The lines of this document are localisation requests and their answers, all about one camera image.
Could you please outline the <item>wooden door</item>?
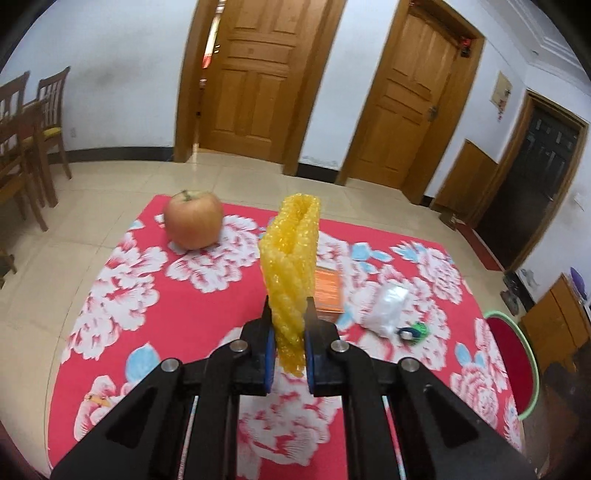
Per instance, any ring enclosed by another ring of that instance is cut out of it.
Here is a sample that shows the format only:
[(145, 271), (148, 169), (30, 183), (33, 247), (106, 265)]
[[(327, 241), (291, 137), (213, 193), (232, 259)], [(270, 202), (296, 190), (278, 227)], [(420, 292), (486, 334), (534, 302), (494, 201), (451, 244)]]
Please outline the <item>wooden door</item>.
[(337, 182), (421, 203), (472, 89), (483, 34), (445, 1), (401, 1)]
[(342, 1), (199, 1), (189, 27), (173, 158), (193, 145), (297, 173)]

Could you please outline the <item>clear plastic bag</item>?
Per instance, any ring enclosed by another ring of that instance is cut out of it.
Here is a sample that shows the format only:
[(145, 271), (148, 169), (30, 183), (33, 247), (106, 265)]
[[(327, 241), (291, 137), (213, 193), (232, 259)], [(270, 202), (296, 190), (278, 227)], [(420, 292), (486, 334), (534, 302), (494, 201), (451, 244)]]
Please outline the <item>clear plastic bag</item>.
[(361, 325), (382, 338), (397, 334), (407, 303), (409, 290), (395, 282), (382, 285), (370, 301), (370, 310), (363, 316)]

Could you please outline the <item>red floral tablecloth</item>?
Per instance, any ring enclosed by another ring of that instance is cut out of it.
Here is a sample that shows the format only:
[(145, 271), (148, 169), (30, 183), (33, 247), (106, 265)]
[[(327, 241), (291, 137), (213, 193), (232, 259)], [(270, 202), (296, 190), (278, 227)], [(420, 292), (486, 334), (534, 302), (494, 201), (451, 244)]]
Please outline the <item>red floral tablecloth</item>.
[[(221, 241), (199, 252), (172, 243), (155, 196), (120, 239), (66, 338), (54, 385), (48, 458), (56, 465), (135, 385), (168, 357), (191, 362), (238, 337), (263, 311), (259, 238), (270, 210), (224, 208)], [(412, 356), (431, 369), (514, 447), (521, 423), (505, 365), (483, 313), (446, 249), (434, 242), (325, 220), (318, 265), (337, 270), (342, 338), (371, 356)], [(399, 328), (424, 322), (418, 343), (361, 325), (377, 290), (409, 290)], [(277, 370), (266, 397), (245, 397), (238, 422), (238, 477), (342, 479), (345, 430), (339, 399), (311, 396), (303, 377)]]

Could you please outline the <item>green toy keychain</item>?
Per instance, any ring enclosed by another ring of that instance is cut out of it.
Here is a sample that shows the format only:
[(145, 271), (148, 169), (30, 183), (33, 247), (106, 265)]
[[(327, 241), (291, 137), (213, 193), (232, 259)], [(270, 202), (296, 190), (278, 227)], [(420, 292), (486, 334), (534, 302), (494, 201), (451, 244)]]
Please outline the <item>green toy keychain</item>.
[(418, 344), (429, 337), (430, 330), (424, 322), (416, 322), (413, 325), (399, 328), (397, 334), (403, 342)]

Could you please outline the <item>wooden cabinet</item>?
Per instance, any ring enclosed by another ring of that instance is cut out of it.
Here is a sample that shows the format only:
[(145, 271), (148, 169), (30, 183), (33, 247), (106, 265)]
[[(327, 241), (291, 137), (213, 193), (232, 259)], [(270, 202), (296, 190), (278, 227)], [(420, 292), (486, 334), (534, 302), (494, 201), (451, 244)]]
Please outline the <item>wooden cabinet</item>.
[(575, 356), (590, 341), (590, 320), (572, 282), (562, 274), (548, 292), (521, 318), (543, 374), (557, 363), (575, 372)]

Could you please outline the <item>dark doorway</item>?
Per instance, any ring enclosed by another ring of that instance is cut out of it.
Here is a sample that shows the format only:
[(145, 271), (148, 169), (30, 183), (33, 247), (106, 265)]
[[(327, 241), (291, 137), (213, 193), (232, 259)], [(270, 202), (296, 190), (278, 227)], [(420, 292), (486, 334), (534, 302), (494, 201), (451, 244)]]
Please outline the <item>dark doorway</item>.
[(496, 270), (515, 270), (542, 239), (578, 169), (589, 124), (526, 92), (517, 124), (467, 220)]

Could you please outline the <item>right wooden door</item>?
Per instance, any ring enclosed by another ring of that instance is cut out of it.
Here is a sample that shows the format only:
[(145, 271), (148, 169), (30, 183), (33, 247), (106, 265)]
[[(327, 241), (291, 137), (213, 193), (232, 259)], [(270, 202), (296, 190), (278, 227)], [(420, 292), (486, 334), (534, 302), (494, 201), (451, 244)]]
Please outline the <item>right wooden door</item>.
[(337, 182), (421, 203), (472, 89), (483, 34), (445, 1), (401, 1)]

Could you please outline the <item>orange cardboard box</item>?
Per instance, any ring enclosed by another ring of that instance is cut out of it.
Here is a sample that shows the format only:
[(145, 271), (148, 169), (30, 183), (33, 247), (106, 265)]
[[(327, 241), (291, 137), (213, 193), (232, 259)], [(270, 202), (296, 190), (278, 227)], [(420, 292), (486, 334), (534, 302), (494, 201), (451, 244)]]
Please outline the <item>orange cardboard box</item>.
[(335, 323), (339, 320), (342, 306), (342, 281), (337, 270), (318, 266), (315, 268), (315, 310), (318, 318)]

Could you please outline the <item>low wooden wall panel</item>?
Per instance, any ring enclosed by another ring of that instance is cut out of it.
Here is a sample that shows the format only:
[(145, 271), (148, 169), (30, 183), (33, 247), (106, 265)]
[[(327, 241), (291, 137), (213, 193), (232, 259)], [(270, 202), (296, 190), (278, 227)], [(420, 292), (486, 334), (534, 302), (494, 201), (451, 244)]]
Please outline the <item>low wooden wall panel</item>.
[(466, 140), (430, 208), (473, 224), (497, 169), (498, 164), (488, 154)]

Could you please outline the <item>left wooden door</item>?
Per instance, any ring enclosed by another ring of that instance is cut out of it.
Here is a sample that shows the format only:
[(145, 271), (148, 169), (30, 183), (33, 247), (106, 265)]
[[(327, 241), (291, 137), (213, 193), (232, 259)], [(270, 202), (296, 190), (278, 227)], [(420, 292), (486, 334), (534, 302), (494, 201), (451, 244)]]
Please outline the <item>left wooden door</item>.
[(297, 173), (342, 1), (199, 1), (189, 27), (173, 158), (193, 145)]

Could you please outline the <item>wooden chair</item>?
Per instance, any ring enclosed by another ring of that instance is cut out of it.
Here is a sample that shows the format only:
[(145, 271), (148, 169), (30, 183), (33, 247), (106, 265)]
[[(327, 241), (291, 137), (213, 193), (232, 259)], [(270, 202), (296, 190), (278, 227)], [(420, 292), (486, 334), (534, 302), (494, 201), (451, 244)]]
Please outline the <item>wooden chair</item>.
[(69, 161), (63, 141), (62, 106), (64, 87), (71, 67), (38, 82), (36, 99), (42, 106), (41, 130), (43, 136), (43, 150), (48, 153), (56, 147), (64, 173), (68, 179), (72, 178)]
[(1, 86), (1, 203), (16, 203), (22, 219), (32, 213), (40, 229), (41, 209), (58, 203), (44, 147), (42, 103), (24, 102), (30, 73)]

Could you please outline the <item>red door mat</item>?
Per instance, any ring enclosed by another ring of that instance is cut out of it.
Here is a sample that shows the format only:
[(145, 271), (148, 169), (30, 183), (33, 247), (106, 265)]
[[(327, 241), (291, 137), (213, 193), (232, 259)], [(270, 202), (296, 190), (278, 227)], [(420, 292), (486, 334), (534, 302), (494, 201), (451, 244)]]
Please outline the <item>red door mat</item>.
[(487, 246), (483, 243), (476, 232), (464, 223), (456, 224), (457, 231), (464, 237), (468, 242), (480, 262), (489, 271), (502, 271), (503, 268), (499, 262), (495, 259), (492, 253), (489, 251)]

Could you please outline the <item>yellow foam fruit net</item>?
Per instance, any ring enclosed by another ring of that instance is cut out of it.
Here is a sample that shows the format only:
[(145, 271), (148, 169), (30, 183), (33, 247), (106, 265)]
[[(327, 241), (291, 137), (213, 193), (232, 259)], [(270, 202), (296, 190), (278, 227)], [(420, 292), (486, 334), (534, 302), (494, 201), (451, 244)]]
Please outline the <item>yellow foam fruit net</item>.
[(277, 356), (283, 371), (296, 377), (305, 369), (304, 313), (315, 292), (320, 216), (318, 197), (287, 196), (259, 239)]

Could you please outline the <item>red apple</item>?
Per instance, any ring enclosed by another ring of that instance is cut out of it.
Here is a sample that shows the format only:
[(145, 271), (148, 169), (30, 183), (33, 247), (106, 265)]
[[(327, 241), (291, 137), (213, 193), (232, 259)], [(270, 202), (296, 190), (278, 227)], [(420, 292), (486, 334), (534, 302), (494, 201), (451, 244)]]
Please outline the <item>red apple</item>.
[(163, 209), (168, 238), (186, 250), (197, 250), (218, 241), (223, 207), (214, 193), (183, 190), (172, 196)]

